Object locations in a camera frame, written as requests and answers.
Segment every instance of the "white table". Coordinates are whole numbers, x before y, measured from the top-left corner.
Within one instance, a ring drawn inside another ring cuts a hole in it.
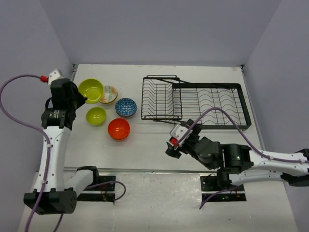
[[[245,131],[248,138],[260,148],[250,102],[240,68],[231,67],[190,67],[190,66],[138,66],[138,65],[79,65],[74,82],[79,85],[87,78],[95,78],[104,85],[112,85],[119,91],[118,99],[132,98],[138,106],[136,115],[129,118],[131,134],[122,141],[111,139],[107,126],[119,117],[114,104],[87,104],[77,110],[76,120],[68,143],[65,166],[79,167],[96,165],[98,168],[143,169],[143,170],[191,170],[205,171],[205,167],[189,155],[177,160],[165,154],[166,141],[170,138],[172,125],[161,122],[143,121],[140,118],[142,79],[150,74],[175,74],[189,82],[240,83],[252,125]],[[101,127],[93,127],[86,122],[86,112],[102,106],[107,112],[107,120]],[[204,130],[204,135],[223,144],[246,144],[236,130]]]
[[[247,91],[240,68],[79,65],[76,84],[83,79],[96,78],[105,85],[113,85],[120,97],[129,97],[141,104],[142,78],[148,74],[176,74],[191,82],[240,83],[246,98],[252,126],[245,131],[248,138],[260,147]],[[108,123],[116,116],[114,105],[104,107],[108,118],[102,127],[91,127],[85,114],[92,105],[77,111],[67,148],[65,170],[96,165],[118,170],[117,180],[127,186],[127,194],[115,205],[112,203],[78,202],[75,212],[65,215],[59,232],[296,232],[296,224],[284,189],[278,182],[245,185],[247,202],[207,203],[198,210],[201,189],[198,173],[175,172],[206,171],[193,158],[183,155],[179,160],[165,155],[165,141],[171,125],[142,121],[140,111],[129,119],[131,135],[126,141],[112,141],[107,132]],[[208,130],[202,133],[214,141],[245,144],[234,130]],[[163,170],[161,174],[124,173],[121,169]],[[65,178],[74,172],[66,171]],[[116,185],[116,194],[121,186]],[[25,207],[19,231],[23,231],[30,209]],[[59,216],[35,215],[32,232],[52,231]]]

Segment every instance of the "table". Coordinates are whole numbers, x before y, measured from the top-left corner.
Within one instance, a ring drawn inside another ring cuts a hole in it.
[[[238,67],[86,64],[79,65],[75,83],[96,78],[105,85],[118,87],[120,98],[133,98],[140,105],[142,78],[148,74],[176,74],[190,82],[240,83],[252,120],[245,134],[253,144],[261,147]],[[59,232],[297,231],[283,183],[249,183],[245,185],[246,202],[207,203],[198,210],[201,201],[199,175],[208,170],[189,156],[173,159],[165,155],[165,141],[169,138],[171,125],[141,121],[140,112],[137,112],[129,119],[132,134],[126,141],[117,143],[106,133],[109,121],[117,117],[114,105],[103,106],[108,118],[105,125],[98,128],[85,121],[84,116],[91,107],[93,105],[85,105],[77,111],[66,153],[64,177],[73,176],[76,167],[96,165],[101,174],[115,174],[117,180],[125,183],[127,194],[115,205],[78,202],[75,212],[64,216]],[[234,130],[208,130],[202,135],[222,143],[245,144]],[[121,191],[121,186],[116,185],[116,194]],[[29,213],[30,209],[25,207],[18,231],[23,231]],[[35,215],[30,231],[52,231],[58,218]]]
[[[76,111],[77,117],[66,152],[66,167],[96,165],[102,169],[178,170],[205,171],[205,167],[189,155],[179,160],[165,154],[166,141],[170,138],[172,125],[161,122],[143,121],[140,118],[142,79],[152,74],[175,74],[184,81],[241,84],[252,125],[245,131],[246,136],[260,148],[250,102],[240,67],[192,67],[192,66],[139,66],[139,65],[91,65],[78,66],[74,82],[79,85],[87,78],[95,78],[104,85],[112,85],[119,91],[118,99],[132,98],[138,106],[136,115],[129,118],[131,134],[122,141],[112,140],[107,133],[111,120],[119,117],[114,104],[86,104]],[[101,127],[86,122],[86,112],[102,106],[107,119]],[[246,144],[236,130],[204,130],[202,136],[223,144]]]

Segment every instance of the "wire basket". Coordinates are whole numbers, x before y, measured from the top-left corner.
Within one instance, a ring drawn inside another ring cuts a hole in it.
[[[165,123],[196,120],[205,110],[226,111],[240,129],[251,125],[240,84],[189,83],[175,75],[148,75],[143,79],[141,118]],[[221,112],[212,111],[198,124],[202,129],[235,129]]]

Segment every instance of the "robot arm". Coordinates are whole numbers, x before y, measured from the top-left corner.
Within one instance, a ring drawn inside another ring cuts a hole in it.
[[[75,111],[85,104],[86,98],[69,79],[57,79],[51,83],[52,97],[47,100],[42,114],[42,127],[50,138],[50,145],[43,141],[42,159],[38,178],[33,192],[25,193],[24,203],[31,209],[39,196],[45,172],[47,149],[50,147],[50,161],[47,182],[42,198],[36,208],[38,214],[69,214],[73,213],[77,197],[91,184],[98,183],[96,167],[81,167],[69,181],[64,181],[63,168],[67,143],[76,118]],[[48,108],[49,101],[53,107]]]
[[[180,158],[182,153],[189,154],[208,169],[216,169],[217,184],[221,189],[258,181],[288,182],[291,186],[309,186],[309,149],[292,154],[262,151],[271,158],[299,160],[299,162],[281,162],[268,159],[251,150],[246,145],[213,142],[203,137],[199,139],[200,127],[195,125],[192,131],[180,143],[176,143],[192,120],[184,125],[175,125],[170,132],[166,153]]]

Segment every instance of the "orange bowl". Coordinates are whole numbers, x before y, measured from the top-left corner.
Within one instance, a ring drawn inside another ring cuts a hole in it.
[[[123,118],[116,118],[109,123],[107,131],[112,139],[123,140],[130,134],[130,124]]]

